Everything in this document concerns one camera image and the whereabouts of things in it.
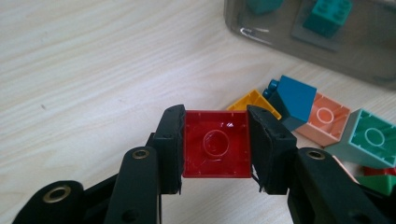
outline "white tabletop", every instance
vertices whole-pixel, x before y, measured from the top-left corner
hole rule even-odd
[[[396,121],[394,91],[235,35],[223,4],[0,0],[0,223],[49,183],[114,175],[165,108],[225,109],[282,74]],[[291,223],[286,200],[252,179],[183,179],[163,223]]]

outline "building block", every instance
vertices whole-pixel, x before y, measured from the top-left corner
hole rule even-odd
[[[396,167],[387,169],[374,169],[370,167],[363,167],[364,175],[396,175]]]
[[[186,112],[184,177],[251,178],[247,111]]]
[[[271,114],[273,114],[277,119],[282,118],[282,116],[274,109],[274,107],[257,90],[250,91],[235,103],[228,106],[227,110],[247,110],[248,105],[262,107],[271,112]]]
[[[317,92],[308,122],[296,132],[326,147],[341,140],[349,114],[349,108]]]
[[[363,186],[388,196],[392,193],[393,186],[396,185],[396,176],[394,175],[356,176],[356,179]]]
[[[318,0],[303,27],[332,37],[345,24],[351,9],[349,0]]]
[[[396,128],[374,114],[359,109],[350,114],[339,143],[325,150],[340,160],[375,169],[396,166]]]
[[[274,11],[282,6],[283,0],[247,0],[247,6],[254,14]]]
[[[317,89],[290,77],[272,80],[263,96],[280,113],[283,125],[294,131],[308,122]]]

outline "teal lego brick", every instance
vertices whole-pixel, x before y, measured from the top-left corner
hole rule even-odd
[[[282,76],[279,81],[272,80],[262,95],[281,114],[282,124],[294,131],[308,122],[316,93],[316,88]]]
[[[274,11],[282,6],[283,0],[247,0],[247,6],[254,14]]]
[[[356,179],[361,185],[388,196],[396,185],[396,176],[394,175],[356,176]]]
[[[303,27],[326,37],[332,37],[346,23],[352,9],[349,0],[318,0]]]
[[[360,109],[349,116],[339,143],[325,150],[340,160],[375,169],[396,166],[395,125]]]

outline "wooden table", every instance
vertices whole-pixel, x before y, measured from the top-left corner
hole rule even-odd
[[[282,74],[396,121],[394,91],[234,35],[223,4],[0,0],[0,223],[49,183],[114,175],[165,108],[224,109]],[[286,200],[252,179],[184,179],[163,222],[291,223]]]

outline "yellow lego brick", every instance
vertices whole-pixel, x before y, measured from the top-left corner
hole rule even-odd
[[[257,90],[250,91],[248,94],[227,107],[227,110],[246,110],[247,105],[256,105],[270,111],[277,119],[282,116],[268,103],[268,101]]]

